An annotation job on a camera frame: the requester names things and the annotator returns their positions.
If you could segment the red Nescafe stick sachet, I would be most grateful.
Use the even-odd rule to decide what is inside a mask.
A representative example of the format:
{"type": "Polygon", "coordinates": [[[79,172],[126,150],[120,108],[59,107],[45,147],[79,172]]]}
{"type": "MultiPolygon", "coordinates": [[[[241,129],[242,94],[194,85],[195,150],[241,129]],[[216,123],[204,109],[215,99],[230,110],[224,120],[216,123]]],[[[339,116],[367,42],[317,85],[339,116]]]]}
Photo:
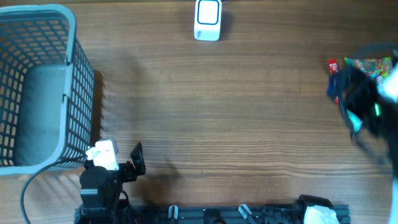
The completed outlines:
{"type": "Polygon", "coordinates": [[[328,61],[330,75],[329,75],[329,83],[327,89],[327,96],[334,101],[336,104],[339,103],[337,93],[336,93],[336,84],[334,75],[338,73],[338,65],[335,59],[329,59],[328,61]]]}

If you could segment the teal tissue packet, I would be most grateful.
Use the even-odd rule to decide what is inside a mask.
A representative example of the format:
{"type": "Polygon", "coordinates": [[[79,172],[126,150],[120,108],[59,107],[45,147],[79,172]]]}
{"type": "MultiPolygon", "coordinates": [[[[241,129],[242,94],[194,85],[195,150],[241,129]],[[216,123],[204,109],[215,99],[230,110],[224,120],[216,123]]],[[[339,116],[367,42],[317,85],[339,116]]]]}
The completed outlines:
{"type": "Polygon", "coordinates": [[[349,120],[351,121],[352,125],[353,125],[353,129],[355,132],[358,132],[362,125],[363,125],[363,121],[358,118],[353,112],[351,112],[350,110],[346,110],[349,120]]]}

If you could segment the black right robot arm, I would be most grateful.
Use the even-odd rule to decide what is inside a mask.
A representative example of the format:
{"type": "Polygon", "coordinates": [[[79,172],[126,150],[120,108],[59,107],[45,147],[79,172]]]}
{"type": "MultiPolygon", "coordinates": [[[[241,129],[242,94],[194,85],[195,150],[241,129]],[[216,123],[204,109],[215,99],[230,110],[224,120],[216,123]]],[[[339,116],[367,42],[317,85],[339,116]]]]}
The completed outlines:
{"type": "Polygon", "coordinates": [[[397,44],[369,44],[345,63],[339,69],[336,60],[330,60],[327,95],[338,104],[351,140],[372,160],[392,165],[389,223],[397,223],[397,44]],[[366,144],[363,129],[387,141],[387,156],[366,144]]]}

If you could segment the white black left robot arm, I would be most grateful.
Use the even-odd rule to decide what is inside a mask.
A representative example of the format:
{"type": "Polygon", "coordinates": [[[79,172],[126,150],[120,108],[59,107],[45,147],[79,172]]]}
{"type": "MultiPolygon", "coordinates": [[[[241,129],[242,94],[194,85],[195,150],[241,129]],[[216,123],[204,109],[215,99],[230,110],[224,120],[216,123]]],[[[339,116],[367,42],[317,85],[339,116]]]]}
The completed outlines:
{"type": "Polygon", "coordinates": [[[132,161],[117,163],[119,167],[110,170],[93,161],[86,162],[80,176],[82,204],[75,209],[75,224],[140,224],[139,215],[123,190],[123,184],[134,182],[146,173],[140,142],[130,157],[132,161]]]}

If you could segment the Haribo gummy candy bag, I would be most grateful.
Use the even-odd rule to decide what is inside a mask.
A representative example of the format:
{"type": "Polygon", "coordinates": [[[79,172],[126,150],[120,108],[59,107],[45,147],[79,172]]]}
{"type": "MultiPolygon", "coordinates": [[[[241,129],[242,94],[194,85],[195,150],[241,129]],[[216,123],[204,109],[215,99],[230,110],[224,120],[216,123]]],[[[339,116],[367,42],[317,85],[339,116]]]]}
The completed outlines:
{"type": "Polygon", "coordinates": [[[391,70],[393,69],[392,58],[380,58],[380,59],[371,59],[371,58],[363,58],[363,59],[352,59],[346,58],[345,62],[357,68],[364,74],[366,74],[369,78],[377,82],[383,81],[383,79],[387,78],[391,74],[391,70]]]}

